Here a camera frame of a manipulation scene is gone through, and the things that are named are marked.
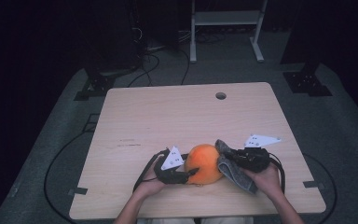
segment desk leg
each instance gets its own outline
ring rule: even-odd
[[[196,4],[195,0],[192,1],[191,6],[191,41],[190,41],[190,62],[197,62],[197,52],[196,52]]]
[[[332,93],[315,76],[320,64],[317,56],[307,59],[299,72],[285,72],[284,78],[293,93],[307,93],[309,96],[331,96]]]
[[[261,54],[260,47],[258,47],[257,40],[260,35],[261,25],[263,24],[264,14],[266,13],[267,1],[268,0],[264,0],[263,6],[260,9],[260,14],[258,15],[257,26],[255,27],[255,36],[250,37],[252,48],[254,49],[254,52],[255,52],[255,57],[257,58],[257,61],[260,63],[264,62],[264,57],[263,57],[263,54]]]

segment white paper tag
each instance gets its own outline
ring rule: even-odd
[[[172,147],[170,154],[164,163],[162,163],[161,170],[168,170],[176,166],[181,166],[185,162],[182,159],[182,155],[179,152],[178,147]]]
[[[281,142],[281,138],[279,137],[268,137],[258,134],[251,134],[251,136],[246,140],[246,147],[262,147],[274,143]]]

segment orange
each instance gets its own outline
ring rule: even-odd
[[[223,174],[217,168],[217,158],[219,152],[212,145],[202,144],[193,147],[185,161],[185,170],[188,172],[195,168],[200,169],[188,179],[187,184],[206,185],[220,179]]]

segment gray floor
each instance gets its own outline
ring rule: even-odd
[[[334,210],[325,223],[358,223],[358,107],[343,89],[337,75],[323,65],[316,75],[333,96],[309,97],[291,93],[282,72],[295,71],[301,64],[279,64],[288,36],[289,33],[261,34],[259,44],[265,57],[263,63],[255,60],[249,34],[227,35],[224,41],[198,45],[198,62],[190,65],[184,84],[268,82],[301,150],[311,156],[305,158],[315,180],[320,183],[327,204],[324,213],[302,217],[307,223],[319,223]],[[181,48],[188,53],[188,44]],[[154,55],[158,56],[159,65],[150,72],[151,84],[180,85],[187,67],[185,54],[165,49]],[[145,69],[156,62],[155,58],[146,56]],[[118,78],[115,88],[126,88],[142,73],[137,70]],[[100,113],[104,100],[103,97],[90,97],[88,101],[74,101],[86,79],[83,70],[74,74],[51,111],[12,191],[1,206],[0,223],[68,223],[49,206],[44,195],[44,182],[51,162],[58,155],[50,167],[46,190],[51,204],[67,217],[73,199],[72,189],[77,185],[92,139],[92,132],[83,133],[83,129],[89,118],[87,127],[94,125],[98,116],[91,115]],[[148,78],[143,76],[131,86],[148,85]],[[280,220],[277,216],[256,217],[255,223],[280,223]]]

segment black strap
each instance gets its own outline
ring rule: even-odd
[[[165,149],[163,151],[160,151],[159,153],[155,154],[152,159],[150,159],[150,161],[147,163],[146,167],[144,168],[144,170],[142,171],[141,175],[139,175],[138,177],[138,180],[136,180],[135,182],[135,185],[133,186],[133,190],[132,192],[134,192],[138,187],[139,185],[144,181],[144,177],[145,177],[145,174],[146,172],[150,169],[150,167],[152,166],[153,162],[157,159],[157,157],[159,155],[164,155],[164,152],[169,149]]]
[[[284,193],[284,189],[286,187],[286,184],[285,184],[285,175],[284,175],[284,170],[283,170],[282,164],[280,162],[274,160],[273,158],[269,158],[269,160],[274,165],[276,165],[276,167],[278,167],[279,172],[281,173],[281,189],[282,189],[282,192]]]

